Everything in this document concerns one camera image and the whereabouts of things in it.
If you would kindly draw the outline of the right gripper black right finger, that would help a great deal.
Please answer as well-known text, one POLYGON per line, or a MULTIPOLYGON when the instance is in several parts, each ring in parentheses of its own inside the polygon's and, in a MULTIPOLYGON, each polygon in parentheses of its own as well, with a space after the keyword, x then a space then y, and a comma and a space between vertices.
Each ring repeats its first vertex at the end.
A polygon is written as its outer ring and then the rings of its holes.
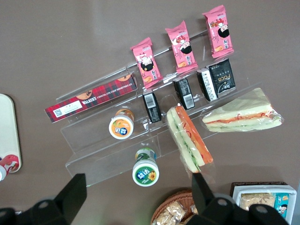
POLYGON ((193 225, 286 225, 277 211, 267 205, 254 204, 243 210, 229 196, 215 197, 200 173, 192 175, 192 196, 198 214, 191 218, 193 225))

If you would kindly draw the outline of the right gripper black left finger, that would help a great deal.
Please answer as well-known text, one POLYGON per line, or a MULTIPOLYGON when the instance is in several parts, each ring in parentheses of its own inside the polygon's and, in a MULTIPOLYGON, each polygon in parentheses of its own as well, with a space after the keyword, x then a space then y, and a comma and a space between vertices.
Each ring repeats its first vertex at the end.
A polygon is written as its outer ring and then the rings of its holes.
POLYGON ((13 208, 0 209, 2 225, 69 225, 87 198, 86 176, 76 174, 54 199, 39 201, 17 214, 13 208))

